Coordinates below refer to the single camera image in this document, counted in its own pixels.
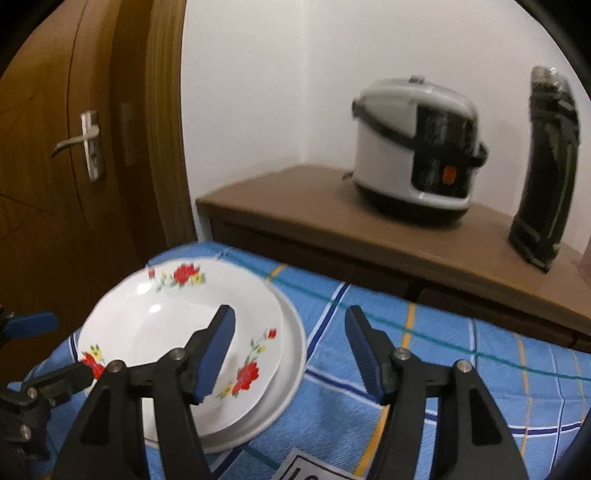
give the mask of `orange button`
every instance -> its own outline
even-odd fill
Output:
[[[457,168],[451,165],[446,165],[443,168],[443,174],[441,175],[441,181],[445,185],[451,185],[456,181]]]

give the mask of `floral pattern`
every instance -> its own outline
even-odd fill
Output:
[[[98,380],[105,371],[105,357],[100,351],[99,344],[91,345],[90,352],[82,352],[82,355],[84,355],[82,363],[90,367],[95,380]]]
[[[148,278],[158,282],[156,291],[162,290],[163,287],[184,287],[185,285],[200,285],[205,283],[205,273],[201,271],[199,266],[195,266],[192,263],[182,264],[172,275],[162,272],[160,276],[157,276],[156,269],[149,268]]]
[[[250,389],[251,383],[259,377],[259,369],[256,361],[259,355],[267,350],[267,347],[263,343],[267,340],[273,340],[276,336],[277,329],[272,328],[265,330],[265,333],[258,340],[251,339],[251,351],[246,357],[244,366],[240,367],[236,373],[236,382],[227,385],[217,394],[218,398],[227,397],[229,394],[237,397],[240,391]]]

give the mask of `rice cooker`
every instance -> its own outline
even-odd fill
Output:
[[[474,104],[423,77],[381,80],[353,101],[353,181],[384,213],[420,223],[458,220],[488,157]]]

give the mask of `stacked plates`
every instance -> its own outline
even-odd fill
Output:
[[[191,411],[206,453],[247,442],[285,410],[300,384],[306,338],[283,293],[244,268],[210,259],[172,261],[126,278],[90,314],[79,358],[98,379],[121,359],[155,362],[206,328],[218,307],[236,312],[236,331],[213,394]],[[152,399],[143,399],[144,436],[157,445]]]

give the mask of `white wall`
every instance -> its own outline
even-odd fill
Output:
[[[182,87],[191,196],[297,161],[352,168],[351,100],[376,79],[422,74],[478,107],[491,153],[475,200],[513,215],[536,64],[569,78],[579,108],[583,144],[564,240],[582,251],[591,234],[591,102],[514,0],[189,0]]]
[[[301,15],[291,0],[187,1],[181,105],[193,209],[205,193],[299,162]]]

